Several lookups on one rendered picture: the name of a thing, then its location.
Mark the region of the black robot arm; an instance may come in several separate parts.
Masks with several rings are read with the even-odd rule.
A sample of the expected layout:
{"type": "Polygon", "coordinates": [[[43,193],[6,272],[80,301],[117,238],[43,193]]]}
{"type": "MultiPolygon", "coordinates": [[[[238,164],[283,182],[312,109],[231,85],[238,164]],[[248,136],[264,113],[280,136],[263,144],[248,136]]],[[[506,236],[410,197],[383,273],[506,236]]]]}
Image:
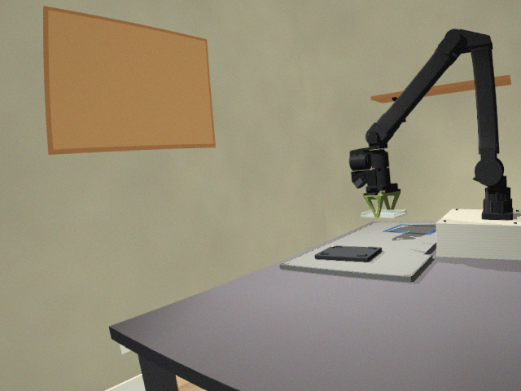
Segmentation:
{"type": "Polygon", "coordinates": [[[387,148],[387,142],[404,119],[458,56],[463,53],[471,53],[480,154],[480,161],[475,167],[473,180],[487,186],[481,219],[513,220],[510,187],[506,186],[506,176],[503,175],[504,166],[497,158],[499,139],[492,49],[493,43],[490,36],[486,34],[464,29],[451,29],[445,34],[432,57],[416,77],[394,104],[368,129],[366,141],[369,147],[350,151],[349,165],[352,170],[352,182],[357,189],[366,184],[367,186],[377,186],[376,170],[366,169],[370,169],[372,166],[381,171],[382,168],[389,167],[388,152],[382,148],[387,148]]]}

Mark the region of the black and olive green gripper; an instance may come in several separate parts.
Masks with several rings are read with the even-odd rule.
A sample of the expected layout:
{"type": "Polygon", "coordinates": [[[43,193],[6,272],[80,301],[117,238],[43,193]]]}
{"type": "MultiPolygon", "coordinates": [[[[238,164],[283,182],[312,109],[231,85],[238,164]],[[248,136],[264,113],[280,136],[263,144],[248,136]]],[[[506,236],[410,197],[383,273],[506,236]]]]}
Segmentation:
{"type": "Polygon", "coordinates": [[[381,208],[383,205],[383,201],[387,207],[387,209],[394,209],[396,206],[396,202],[400,196],[401,189],[398,189],[397,183],[391,183],[390,179],[390,169],[384,168],[379,171],[379,169],[372,169],[376,170],[376,179],[377,179],[377,187],[366,187],[366,193],[364,193],[364,199],[366,200],[366,203],[370,206],[370,209],[372,213],[374,214],[374,217],[379,217],[381,213],[381,208]],[[386,186],[384,186],[386,185],[386,186]],[[378,190],[377,190],[378,188],[378,190]],[[379,191],[381,191],[382,195],[379,195],[379,191]],[[378,193],[375,193],[378,192],[378,193]],[[390,208],[388,203],[387,196],[394,196],[394,200],[392,202],[392,207],[390,208]],[[371,197],[373,196],[373,197],[371,197]],[[376,199],[375,199],[376,198],[376,199]],[[371,202],[371,200],[378,200],[378,209],[377,212],[374,209],[374,206],[371,202]]]}

